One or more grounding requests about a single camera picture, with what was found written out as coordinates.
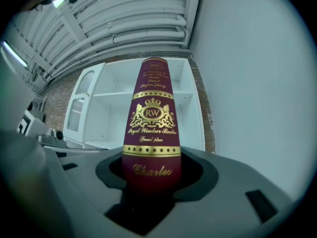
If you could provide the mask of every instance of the cabinet door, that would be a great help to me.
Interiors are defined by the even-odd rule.
[[[63,133],[65,137],[83,143],[89,105],[104,63],[84,69],[70,97]]]

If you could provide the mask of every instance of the fluorescent light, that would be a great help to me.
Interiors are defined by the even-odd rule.
[[[7,42],[3,42],[4,48],[14,56],[15,59],[17,59],[20,64],[22,64],[24,67],[27,67],[28,64],[9,46]]]
[[[53,4],[57,8],[57,7],[59,7],[61,5],[62,2],[64,2],[64,0],[54,0]]]

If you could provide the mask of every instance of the black holder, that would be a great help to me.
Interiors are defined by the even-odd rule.
[[[182,153],[182,178],[172,198],[132,197],[126,192],[121,155],[109,157],[96,167],[98,178],[107,187],[123,191],[120,204],[114,205],[105,216],[143,236],[164,219],[175,202],[200,200],[210,193],[218,181],[218,171],[210,162],[190,153]]]

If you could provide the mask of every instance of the red brick wall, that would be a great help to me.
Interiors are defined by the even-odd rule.
[[[191,66],[193,76],[195,79],[202,113],[203,113],[203,122],[205,129],[205,141],[206,141],[206,150],[209,152],[215,152],[214,145],[214,135],[211,128],[212,119],[211,119],[211,110],[208,102],[208,97],[205,91],[203,80],[201,78],[200,72],[197,68],[193,55],[191,53],[184,52],[142,52],[142,53],[133,53],[126,54],[116,57],[107,58],[105,60],[99,61],[102,62],[114,62],[119,60],[135,59],[135,58],[144,58],[144,57],[176,57],[176,58],[187,58]],[[73,92],[74,86],[77,82],[77,79],[81,71],[87,67],[93,66],[98,63],[92,63],[85,66],[77,71],[74,71],[57,82],[50,84],[42,93],[42,96],[47,97],[47,102],[44,106],[45,120],[44,122],[51,128],[58,129],[63,131],[65,113],[67,110],[68,102],[70,96]]]

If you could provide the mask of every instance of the white ceiling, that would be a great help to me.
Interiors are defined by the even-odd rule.
[[[155,47],[186,49],[198,0],[78,0],[12,18],[2,40],[27,62],[6,60],[33,91],[85,64]]]

